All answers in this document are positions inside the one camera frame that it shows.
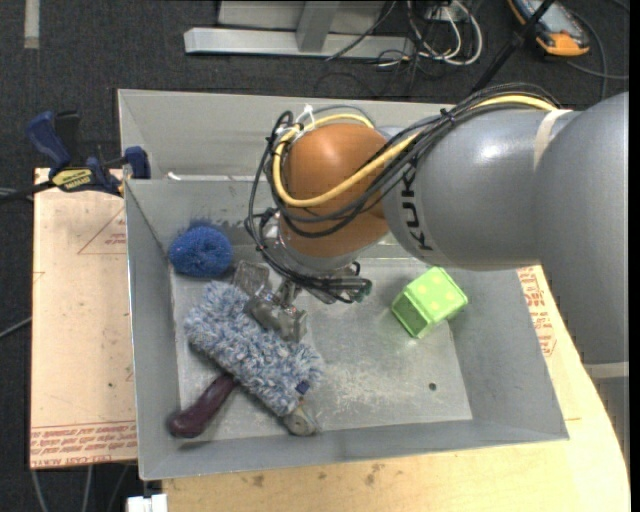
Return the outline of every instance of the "fuzzy duster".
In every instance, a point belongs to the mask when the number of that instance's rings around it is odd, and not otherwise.
[[[286,416],[298,406],[300,392],[320,379],[322,360],[312,347],[265,331],[244,313],[248,299],[233,285],[209,283],[185,320],[187,339],[276,415]]]

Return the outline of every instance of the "cable bundle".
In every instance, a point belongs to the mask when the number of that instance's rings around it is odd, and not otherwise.
[[[384,195],[415,168],[416,162],[456,126],[472,117],[505,108],[554,110],[558,108],[558,103],[542,88],[529,84],[506,84],[484,89],[469,96],[450,110],[443,110],[441,115],[425,118],[400,131],[374,155],[371,155],[368,161],[352,176],[326,193],[310,199],[291,197],[282,181],[282,163],[292,144],[313,129],[328,123],[357,122],[369,127],[374,127],[375,123],[365,112],[348,105],[323,107],[317,109],[315,115],[307,111],[297,119],[294,119],[291,112],[284,112],[277,120],[271,136],[267,139],[267,147],[253,183],[249,200],[249,215],[245,219],[245,227],[255,240],[257,249],[262,253],[264,259],[280,275],[310,291],[321,290],[336,300],[352,302],[349,298],[345,298],[344,293],[367,285],[370,287],[370,283],[366,283],[366,280],[361,278],[351,280],[333,277],[320,278],[295,271],[272,251],[272,247],[269,246],[264,235],[265,226],[272,219],[281,217],[292,231],[304,237],[322,238],[335,233],[352,222],[359,214],[379,203]],[[317,116],[317,114],[329,110],[341,110],[342,112],[324,117]],[[345,112],[345,110],[356,110],[357,113]],[[371,180],[367,189],[359,197],[345,206],[324,215],[302,216],[291,211],[291,207],[308,209],[328,203],[373,173],[374,170],[379,169],[381,164],[384,165],[383,171]],[[265,174],[271,187],[272,198],[276,206],[261,214],[255,214],[254,200],[262,174]],[[327,220],[336,221],[336,223],[322,231],[309,231],[296,225]],[[357,263],[354,265],[356,265],[355,275],[357,276],[359,265]]]

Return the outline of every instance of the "green foam block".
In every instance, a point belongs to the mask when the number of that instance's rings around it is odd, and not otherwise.
[[[432,267],[411,281],[391,304],[391,311],[414,338],[443,320],[451,320],[469,300],[447,272]]]

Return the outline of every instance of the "blue sponge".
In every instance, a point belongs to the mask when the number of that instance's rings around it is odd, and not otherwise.
[[[176,238],[169,248],[169,261],[176,272],[192,277],[216,277],[233,258],[229,239],[211,226],[196,226]]]

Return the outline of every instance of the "white cable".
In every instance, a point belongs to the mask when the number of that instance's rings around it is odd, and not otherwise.
[[[462,5],[458,0],[455,1],[455,4],[458,6],[458,8],[462,9],[466,13],[467,18],[469,18],[469,21],[471,22],[471,27],[473,28],[474,33],[476,35],[477,48],[476,48],[476,53],[474,53],[469,59],[465,61],[460,62],[455,60],[446,60],[446,62],[454,66],[468,66],[469,64],[473,64],[476,60],[478,60],[478,58],[480,57],[480,54],[482,53],[482,43],[483,43],[482,30],[480,29],[480,25],[476,21],[475,17],[469,12],[469,9],[467,9],[464,5]]]
[[[473,64],[476,60],[478,60],[478,58],[482,54],[482,47],[483,47],[482,30],[480,29],[480,25],[478,24],[475,17],[469,12],[469,9],[467,9],[461,2],[459,2],[458,0],[454,0],[452,5],[455,5],[456,8],[463,11],[467,16],[467,19],[471,23],[471,27],[473,28],[474,38],[476,39],[476,43],[477,43],[475,53],[466,60],[455,59],[455,57],[460,53],[462,49],[462,35],[460,34],[460,31],[458,30],[458,26],[456,25],[455,21],[453,20],[453,17],[451,16],[449,7],[446,7],[444,8],[445,9],[444,13],[449,18],[448,23],[451,25],[455,33],[456,41],[457,41],[456,49],[451,52],[438,53],[434,51],[434,49],[431,48],[431,46],[429,46],[429,44],[427,44],[426,41],[422,41],[422,45],[424,46],[424,48],[427,49],[428,53],[421,51],[419,55],[427,59],[442,61],[442,62],[445,62],[446,64],[451,64],[452,66],[468,66],[469,64]],[[419,40],[422,40],[422,33],[418,29],[417,25],[415,24],[411,16],[410,0],[407,0],[407,6],[409,7],[409,24],[411,25],[411,28],[413,29],[413,32],[415,33],[416,37]]]

